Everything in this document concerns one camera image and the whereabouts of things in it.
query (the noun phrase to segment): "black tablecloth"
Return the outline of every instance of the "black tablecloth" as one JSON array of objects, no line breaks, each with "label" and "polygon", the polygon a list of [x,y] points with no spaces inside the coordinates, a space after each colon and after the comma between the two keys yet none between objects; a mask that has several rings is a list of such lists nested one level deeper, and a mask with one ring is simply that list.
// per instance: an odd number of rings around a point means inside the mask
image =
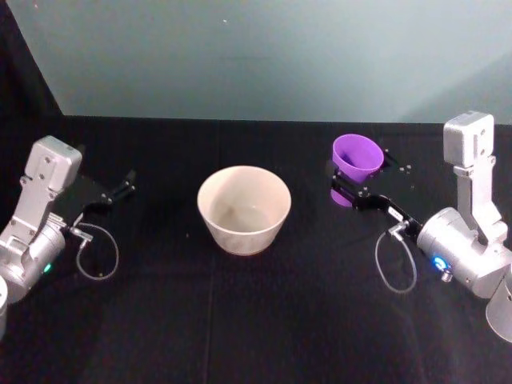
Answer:
[{"label": "black tablecloth", "polygon": [[[494,200],[512,222],[509,129],[497,127]],[[2,222],[14,211],[32,143],[47,134],[85,144],[82,172],[105,185],[135,168],[138,189],[106,218],[90,218],[118,241],[114,278],[84,279],[69,244],[10,307],[0,383],[512,382],[512,345],[488,327],[486,301],[441,283],[418,250],[414,291],[399,296],[384,287],[374,244],[390,222],[341,209],[329,196],[324,165],[344,133],[369,136],[406,159],[411,183],[428,189],[431,198],[418,202],[426,210],[455,205],[442,125],[3,121]],[[272,170],[292,194],[275,243],[251,258],[220,250],[196,207],[202,181],[238,164]],[[106,247],[100,242],[89,257],[111,259]],[[392,281],[406,285],[400,248],[389,242],[382,252]]]}]

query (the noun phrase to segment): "white wall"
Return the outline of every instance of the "white wall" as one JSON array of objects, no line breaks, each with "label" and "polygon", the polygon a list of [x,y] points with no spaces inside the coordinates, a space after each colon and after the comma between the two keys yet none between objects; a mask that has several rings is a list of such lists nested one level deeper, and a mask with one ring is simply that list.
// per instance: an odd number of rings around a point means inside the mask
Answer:
[{"label": "white wall", "polygon": [[65,114],[512,122],[510,0],[9,0]]}]

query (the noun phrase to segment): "white cable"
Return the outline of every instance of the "white cable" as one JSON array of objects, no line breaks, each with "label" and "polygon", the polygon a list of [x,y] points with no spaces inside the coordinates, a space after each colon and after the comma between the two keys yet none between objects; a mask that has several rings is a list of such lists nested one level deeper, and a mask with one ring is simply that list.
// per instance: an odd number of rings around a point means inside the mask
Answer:
[{"label": "white cable", "polygon": [[407,246],[406,242],[402,239],[402,240],[399,240],[400,243],[402,244],[403,248],[406,250],[407,252],[407,256],[409,256],[409,260],[410,260],[410,266],[412,267],[413,269],[413,282],[410,284],[410,286],[408,286],[407,288],[405,288],[404,290],[399,290],[397,288],[394,288],[391,284],[389,284],[389,282],[387,281],[386,279],[386,276],[384,276],[384,272],[382,272],[382,268],[381,268],[381,265],[380,263],[378,262],[378,248],[380,246],[380,243],[381,243],[381,240],[382,238],[386,236],[386,232],[383,232],[378,240],[377,240],[377,243],[375,244],[375,262],[377,263],[377,269],[378,269],[378,272],[380,273],[381,275],[381,278],[382,280],[384,281],[384,284],[386,285],[386,287],[395,292],[396,294],[408,294],[409,292],[412,291],[412,289],[416,286],[416,281],[418,280],[418,272],[416,271],[416,263],[414,262],[414,259],[413,259],[413,255],[412,253],[410,252],[410,249],[409,247]]},{"label": "white cable", "polygon": [[80,246],[80,249],[78,250],[77,257],[76,257],[76,263],[77,263],[78,270],[86,278],[95,280],[96,282],[100,282],[102,280],[107,280],[108,278],[111,278],[112,275],[115,274],[116,270],[118,270],[118,267],[119,267],[119,248],[118,248],[118,244],[116,243],[116,241],[114,239],[114,236],[112,236],[110,234],[110,232],[108,230],[106,230],[105,228],[103,228],[102,226],[97,226],[95,224],[90,224],[88,222],[79,222],[79,223],[77,223],[77,226],[84,226],[86,228],[94,228],[96,230],[100,230],[101,232],[103,232],[104,234],[106,234],[109,237],[109,239],[112,241],[112,244],[114,245],[114,249],[115,249],[115,265],[114,265],[114,268],[112,269],[112,271],[109,272],[108,274],[106,274],[105,276],[93,276],[91,274],[88,274],[82,267],[80,257],[82,256],[82,252],[85,249],[85,247]]}]

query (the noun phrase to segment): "blue led light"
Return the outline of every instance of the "blue led light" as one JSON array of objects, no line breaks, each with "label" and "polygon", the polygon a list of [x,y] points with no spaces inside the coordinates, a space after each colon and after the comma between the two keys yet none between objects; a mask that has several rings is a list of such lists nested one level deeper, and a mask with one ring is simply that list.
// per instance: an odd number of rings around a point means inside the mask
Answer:
[{"label": "blue led light", "polygon": [[448,267],[446,262],[440,257],[435,257],[434,260],[432,260],[432,262],[434,263],[438,270],[445,270]]}]

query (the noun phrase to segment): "purple cup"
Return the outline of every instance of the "purple cup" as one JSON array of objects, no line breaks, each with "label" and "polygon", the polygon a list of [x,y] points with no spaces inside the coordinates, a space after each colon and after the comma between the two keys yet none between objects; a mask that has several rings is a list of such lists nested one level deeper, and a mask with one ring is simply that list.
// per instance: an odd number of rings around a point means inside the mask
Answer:
[{"label": "purple cup", "polygon": [[[333,162],[350,180],[361,184],[384,163],[384,153],[372,140],[360,134],[344,134],[333,143]],[[331,190],[340,206],[352,206],[346,198]]]}]

